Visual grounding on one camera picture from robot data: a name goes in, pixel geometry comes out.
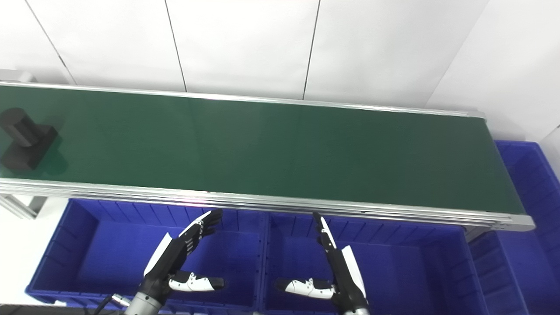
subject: cable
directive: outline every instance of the cable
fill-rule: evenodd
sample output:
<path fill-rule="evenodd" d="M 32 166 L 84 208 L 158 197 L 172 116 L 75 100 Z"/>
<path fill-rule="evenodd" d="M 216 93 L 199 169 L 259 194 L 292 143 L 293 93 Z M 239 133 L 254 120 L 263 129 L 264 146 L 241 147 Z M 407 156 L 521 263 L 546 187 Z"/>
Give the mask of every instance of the cable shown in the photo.
<path fill-rule="evenodd" d="M 99 303 L 99 305 L 97 306 L 97 308 L 95 309 L 94 313 L 92 315 L 99 315 L 99 313 L 101 313 L 101 311 L 105 308 L 105 306 L 107 306 L 107 304 L 109 304 L 109 302 L 111 301 L 113 295 L 109 294 L 107 295 L 103 301 L 101 301 L 101 303 Z"/>
<path fill-rule="evenodd" d="M 105 314 L 99 314 L 99 315 L 120 315 L 122 311 L 123 311 L 123 310 L 121 310 L 121 309 L 116 309 L 116 310 L 114 310 L 114 311 L 112 311 L 112 312 L 105 313 Z M 87 310 L 87 307 L 84 307 L 84 308 L 83 308 L 83 315 L 91 315 L 91 314 L 89 313 L 89 311 Z"/>

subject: black block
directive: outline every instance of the black block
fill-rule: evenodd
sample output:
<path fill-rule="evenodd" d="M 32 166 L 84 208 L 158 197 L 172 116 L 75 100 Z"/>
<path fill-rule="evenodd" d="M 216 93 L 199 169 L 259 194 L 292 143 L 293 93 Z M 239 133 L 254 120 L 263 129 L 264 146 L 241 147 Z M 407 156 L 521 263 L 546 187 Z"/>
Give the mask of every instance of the black block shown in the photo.
<path fill-rule="evenodd" d="M 49 125 L 36 124 L 36 126 L 43 133 L 39 142 L 32 146 L 20 146 L 12 142 L 2 155 L 2 165 L 11 170 L 33 170 L 39 165 L 58 133 Z"/>

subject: blue crate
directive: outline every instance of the blue crate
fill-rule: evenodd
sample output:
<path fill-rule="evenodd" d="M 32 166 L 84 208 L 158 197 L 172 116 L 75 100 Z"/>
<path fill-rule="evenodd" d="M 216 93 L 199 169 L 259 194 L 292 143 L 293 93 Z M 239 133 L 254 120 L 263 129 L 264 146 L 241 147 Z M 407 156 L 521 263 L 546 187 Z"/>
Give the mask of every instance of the blue crate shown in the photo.
<path fill-rule="evenodd" d="M 484 315 L 464 229 L 457 226 L 326 217 L 338 247 L 352 245 L 375 314 Z M 332 280 L 310 215 L 271 214 L 260 311 L 332 314 L 329 300 L 283 293 L 275 279 Z"/>
<path fill-rule="evenodd" d="M 537 143 L 496 141 L 536 229 L 471 242 L 490 314 L 560 314 L 560 183 Z"/>
<path fill-rule="evenodd" d="M 205 211 L 197 207 L 70 200 L 26 292 L 46 303 L 95 308 L 107 294 L 132 298 L 165 233 L 176 237 Z M 248 314 L 260 299 L 266 214 L 224 209 L 183 270 L 223 277 L 212 293 L 173 293 L 165 312 Z M 108 308 L 117 308 L 111 304 Z"/>

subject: aluminum frame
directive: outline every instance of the aluminum frame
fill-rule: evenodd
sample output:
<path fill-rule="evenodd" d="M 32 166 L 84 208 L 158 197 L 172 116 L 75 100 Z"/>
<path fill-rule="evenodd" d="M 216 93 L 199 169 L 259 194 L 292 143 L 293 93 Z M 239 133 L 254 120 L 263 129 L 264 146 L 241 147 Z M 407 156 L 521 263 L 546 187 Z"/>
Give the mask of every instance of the aluminum frame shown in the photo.
<path fill-rule="evenodd" d="M 103 199 L 196 207 L 229 207 L 295 213 L 321 211 L 328 215 L 452 224 L 464 227 L 478 226 L 491 230 L 528 231 L 535 227 L 532 218 L 528 215 L 387 205 L 383 203 L 8 178 L 0 178 L 0 189 L 3 193 L 45 197 Z"/>
<path fill-rule="evenodd" d="M 83 86 L 83 85 L 46 84 L 46 83 L 22 83 L 22 82 L 0 81 L 0 86 L 34 87 L 39 89 L 60 89 L 60 90 L 77 90 L 77 91 L 115 92 L 115 93 L 129 93 L 129 94 L 143 94 L 143 95 L 176 96 L 181 98 L 193 98 L 193 99 L 249 101 L 249 102 L 258 102 L 258 103 L 338 107 L 338 108 L 349 108 L 349 109 L 377 110 L 380 112 L 475 117 L 475 118 L 486 119 L 484 113 L 479 111 L 405 108 L 405 107 L 379 106 L 379 105 L 367 105 L 367 104 L 333 103 L 327 101 L 275 99 L 275 98 L 260 98 L 255 96 L 235 96 L 235 95 L 174 92 L 174 91 L 152 91 L 152 90 L 122 89 L 122 88 L 112 88 L 112 87 Z"/>
<path fill-rule="evenodd" d="M 16 196 L 0 193 L 0 206 L 20 219 L 34 219 L 43 208 L 47 197 L 33 196 L 29 205 L 21 202 Z"/>

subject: black object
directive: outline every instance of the black object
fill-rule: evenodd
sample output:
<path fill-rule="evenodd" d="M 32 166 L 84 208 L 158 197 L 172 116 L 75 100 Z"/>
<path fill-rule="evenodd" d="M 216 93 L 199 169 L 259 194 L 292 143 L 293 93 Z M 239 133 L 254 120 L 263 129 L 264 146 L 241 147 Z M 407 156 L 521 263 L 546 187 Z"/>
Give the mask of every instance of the black object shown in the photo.
<path fill-rule="evenodd" d="M 316 288 L 316 289 L 319 289 L 319 290 L 321 290 L 321 289 L 322 290 L 328 290 L 332 287 L 333 287 L 333 285 L 327 279 L 313 279 L 313 288 Z"/>
<path fill-rule="evenodd" d="M 3 111 L 0 126 L 13 139 L 1 160 L 11 170 L 35 169 L 58 135 L 53 126 L 35 124 L 21 108 Z"/>
<path fill-rule="evenodd" d="M 108 311 L 102 315 L 117 315 L 119 310 Z M 84 308 L 62 307 L 52 305 L 0 305 L 0 315 L 89 315 Z"/>
<path fill-rule="evenodd" d="M 109 302 L 112 300 L 113 295 L 109 294 L 107 295 L 103 301 L 101 301 L 101 303 L 99 303 L 99 305 L 97 306 L 97 308 L 95 308 L 95 311 L 93 313 L 93 315 L 99 315 L 101 313 L 101 311 L 103 311 L 103 309 L 105 308 L 105 306 L 107 306 L 107 304 L 109 304 Z"/>

